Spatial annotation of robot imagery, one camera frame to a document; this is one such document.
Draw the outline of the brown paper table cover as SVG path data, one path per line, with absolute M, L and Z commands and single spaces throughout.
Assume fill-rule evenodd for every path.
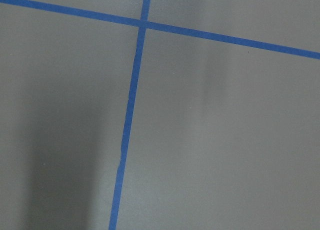
M 0 0 L 3 230 L 317 230 L 320 0 Z

